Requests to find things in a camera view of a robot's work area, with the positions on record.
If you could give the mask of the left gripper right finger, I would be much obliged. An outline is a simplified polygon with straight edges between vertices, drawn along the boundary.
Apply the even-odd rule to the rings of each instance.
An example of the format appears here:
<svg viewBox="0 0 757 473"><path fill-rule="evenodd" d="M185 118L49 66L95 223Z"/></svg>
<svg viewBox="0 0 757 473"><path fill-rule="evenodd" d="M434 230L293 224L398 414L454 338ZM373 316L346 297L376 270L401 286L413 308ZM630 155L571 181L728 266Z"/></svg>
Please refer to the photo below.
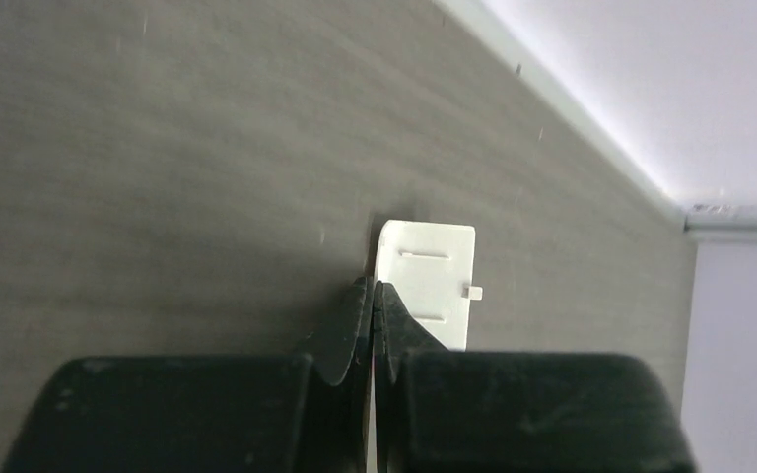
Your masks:
<svg viewBox="0 0 757 473"><path fill-rule="evenodd" d="M381 472L693 472L653 370L617 353L464 352L396 289L373 309Z"/></svg>

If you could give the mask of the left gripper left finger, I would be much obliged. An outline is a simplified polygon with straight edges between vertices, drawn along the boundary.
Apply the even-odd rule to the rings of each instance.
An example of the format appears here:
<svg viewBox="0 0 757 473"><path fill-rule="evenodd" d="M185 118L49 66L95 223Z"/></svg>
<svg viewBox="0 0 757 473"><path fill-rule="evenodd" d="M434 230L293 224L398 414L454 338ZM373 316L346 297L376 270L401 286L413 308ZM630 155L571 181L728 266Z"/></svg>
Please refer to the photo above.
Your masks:
<svg viewBox="0 0 757 473"><path fill-rule="evenodd" d="M40 391L5 472L363 472L374 281L281 355L86 357Z"/></svg>

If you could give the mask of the small remote battery cover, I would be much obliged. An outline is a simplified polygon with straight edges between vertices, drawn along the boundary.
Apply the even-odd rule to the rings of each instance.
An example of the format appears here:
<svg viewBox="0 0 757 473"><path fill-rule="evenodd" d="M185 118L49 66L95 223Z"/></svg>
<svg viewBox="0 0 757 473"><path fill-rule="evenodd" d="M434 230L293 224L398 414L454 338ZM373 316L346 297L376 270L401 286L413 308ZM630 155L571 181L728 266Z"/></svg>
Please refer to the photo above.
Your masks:
<svg viewBox="0 0 757 473"><path fill-rule="evenodd" d="M374 276L391 284L410 315L451 350L467 347L473 283L472 226L389 220L382 226Z"/></svg>

